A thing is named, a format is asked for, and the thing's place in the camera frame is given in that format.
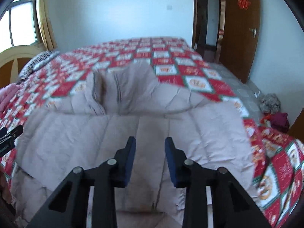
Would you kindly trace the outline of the beige quilted down jacket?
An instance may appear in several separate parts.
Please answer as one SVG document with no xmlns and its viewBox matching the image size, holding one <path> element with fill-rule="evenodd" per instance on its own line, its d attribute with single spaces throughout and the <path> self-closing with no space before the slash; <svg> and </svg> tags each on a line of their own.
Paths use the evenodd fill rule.
<svg viewBox="0 0 304 228">
<path fill-rule="evenodd" d="M 240 112 L 194 91 L 160 83 L 147 64 L 94 71 L 85 89 L 36 108 L 17 141 L 11 193 L 16 223 L 26 227 L 77 166 L 98 167 L 136 139 L 130 182 L 115 192 L 120 227 L 181 227 L 185 194 L 169 177 L 164 141 L 202 167 L 227 168 L 250 196 L 253 153 Z"/>
</svg>

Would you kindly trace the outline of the maroon clothes pile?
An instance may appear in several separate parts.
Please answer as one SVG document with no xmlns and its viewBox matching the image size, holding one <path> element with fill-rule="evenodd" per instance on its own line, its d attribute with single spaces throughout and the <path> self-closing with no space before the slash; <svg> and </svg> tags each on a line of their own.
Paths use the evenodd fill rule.
<svg viewBox="0 0 304 228">
<path fill-rule="evenodd" d="M 271 127 L 282 133 L 287 133 L 290 128 L 290 123 L 288 121 L 288 114 L 278 112 L 276 114 L 264 114 L 260 123 L 265 127 Z"/>
</svg>

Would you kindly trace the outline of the pink folded quilt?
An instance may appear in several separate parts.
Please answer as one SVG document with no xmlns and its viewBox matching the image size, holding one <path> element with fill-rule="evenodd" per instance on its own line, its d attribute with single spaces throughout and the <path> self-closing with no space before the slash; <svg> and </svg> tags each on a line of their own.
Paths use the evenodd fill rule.
<svg viewBox="0 0 304 228">
<path fill-rule="evenodd" d="M 19 88 L 19 85 L 16 83 L 11 83 L 0 90 L 0 112 L 5 110 L 5 107 L 8 105 L 11 98 L 17 93 Z"/>
</svg>

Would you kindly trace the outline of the red patchwork bear bedspread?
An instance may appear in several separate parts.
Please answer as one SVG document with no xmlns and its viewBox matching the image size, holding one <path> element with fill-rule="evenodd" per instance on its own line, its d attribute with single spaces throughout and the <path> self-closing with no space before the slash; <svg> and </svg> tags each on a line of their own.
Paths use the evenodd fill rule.
<svg viewBox="0 0 304 228">
<path fill-rule="evenodd" d="M 221 74 L 178 38 L 110 41 L 61 54 L 21 82 L 1 112 L 1 125 L 23 125 L 36 108 L 83 91 L 94 71 L 111 73 L 131 64 L 151 66 L 160 83 L 190 89 L 213 102 L 230 101 L 240 112 L 251 144 L 255 171 L 251 196 L 271 227 L 283 227 L 303 191 L 303 143 L 258 126 Z M 2 159 L 10 176 L 17 170 L 17 146 Z"/>
</svg>

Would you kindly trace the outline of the cream wooden headboard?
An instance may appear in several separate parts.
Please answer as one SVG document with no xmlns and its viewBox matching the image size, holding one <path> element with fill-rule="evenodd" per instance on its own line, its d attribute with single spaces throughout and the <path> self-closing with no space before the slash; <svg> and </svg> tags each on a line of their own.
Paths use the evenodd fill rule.
<svg viewBox="0 0 304 228">
<path fill-rule="evenodd" d="M 42 47 L 22 45 L 1 52 L 0 88 L 16 82 L 26 63 L 42 51 L 44 51 Z"/>
</svg>

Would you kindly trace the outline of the striped grey pillow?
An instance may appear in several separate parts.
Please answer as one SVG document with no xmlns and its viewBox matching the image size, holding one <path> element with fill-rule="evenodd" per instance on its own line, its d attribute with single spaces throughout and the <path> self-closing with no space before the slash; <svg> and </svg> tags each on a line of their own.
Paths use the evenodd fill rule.
<svg viewBox="0 0 304 228">
<path fill-rule="evenodd" d="M 47 63 L 59 56 L 60 51 L 43 51 L 32 58 L 22 68 L 18 75 L 18 82 L 26 80 L 32 72 L 36 72 L 43 68 Z"/>
</svg>

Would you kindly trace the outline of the grey fluffy cloth pile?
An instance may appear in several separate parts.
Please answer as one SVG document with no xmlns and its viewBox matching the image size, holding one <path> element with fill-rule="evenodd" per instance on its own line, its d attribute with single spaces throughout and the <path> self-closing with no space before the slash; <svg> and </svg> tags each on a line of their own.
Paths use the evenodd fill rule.
<svg viewBox="0 0 304 228">
<path fill-rule="evenodd" d="M 260 110 L 265 114 L 276 114 L 281 111 L 281 102 L 274 93 L 266 94 L 260 102 Z"/>
</svg>

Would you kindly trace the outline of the yellow patterned curtain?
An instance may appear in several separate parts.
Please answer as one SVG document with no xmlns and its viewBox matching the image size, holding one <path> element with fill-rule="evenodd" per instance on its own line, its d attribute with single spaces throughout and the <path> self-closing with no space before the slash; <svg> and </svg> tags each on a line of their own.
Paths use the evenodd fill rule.
<svg viewBox="0 0 304 228">
<path fill-rule="evenodd" d="M 57 44 L 49 18 L 47 0 L 36 0 L 36 12 L 42 43 L 46 50 L 52 51 L 57 48 Z"/>
</svg>

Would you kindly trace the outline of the brown wooden door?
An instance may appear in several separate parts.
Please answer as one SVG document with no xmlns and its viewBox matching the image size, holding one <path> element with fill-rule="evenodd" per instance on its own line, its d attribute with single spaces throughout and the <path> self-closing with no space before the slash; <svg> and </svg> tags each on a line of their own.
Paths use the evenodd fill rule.
<svg viewBox="0 0 304 228">
<path fill-rule="evenodd" d="M 226 0 L 225 27 L 219 61 L 242 83 L 246 83 L 255 57 L 260 27 L 260 0 L 249 0 L 247 10 L 238 0 Z M 257 35 L 249 28 L 257 28 Z"/>
</svg>

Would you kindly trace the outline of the red paper door decoration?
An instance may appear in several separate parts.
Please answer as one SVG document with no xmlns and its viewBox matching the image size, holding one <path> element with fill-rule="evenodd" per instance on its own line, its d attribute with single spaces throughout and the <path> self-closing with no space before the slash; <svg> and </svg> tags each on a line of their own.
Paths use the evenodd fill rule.
<svg viewBox="0 0 304 228">
<path fill-rule="evenodd" d="M 251 5 L 251 2 L 249 0 L 237 0 L 237 4 L 240 9 L 247 10 Z"/>
</svg>

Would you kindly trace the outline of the window with frame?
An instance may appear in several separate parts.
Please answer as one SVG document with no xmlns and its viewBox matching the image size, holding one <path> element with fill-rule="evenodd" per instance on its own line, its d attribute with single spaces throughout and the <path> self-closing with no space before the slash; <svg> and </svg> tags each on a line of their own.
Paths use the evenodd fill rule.
<svg viewBox="0 0 304 228">
<path fill-rule="evenodd" d="M 36 0 L 5 0 L 1 5 L 1 51 L 40 41 Z"/>
</svg>

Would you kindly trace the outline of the dark brown door frame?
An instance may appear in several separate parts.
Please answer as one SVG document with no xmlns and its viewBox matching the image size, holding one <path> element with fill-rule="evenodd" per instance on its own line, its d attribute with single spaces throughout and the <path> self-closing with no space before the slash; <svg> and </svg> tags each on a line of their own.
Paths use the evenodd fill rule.
<svg viewBox="0 0 304 228">
<path fill-rule="evenodd" d="M 192 48 L 209 61 L 213 61 L 219 52 L 225 6 L 225 0 L 194 0 Z"/>
</svg>

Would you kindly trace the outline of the white wall switch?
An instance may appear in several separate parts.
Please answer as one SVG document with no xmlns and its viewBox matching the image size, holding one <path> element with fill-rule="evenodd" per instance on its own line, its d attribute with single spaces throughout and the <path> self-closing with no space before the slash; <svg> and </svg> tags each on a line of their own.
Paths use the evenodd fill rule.
<svg viewBox="0 0 304 228">
<path fill-rule="evenodd" d="M 167 5 L 166 9 L 167 9 L 167 10 L 172 10 L 173 7 L 172 7 L 172 5 Z"/>
</svg>

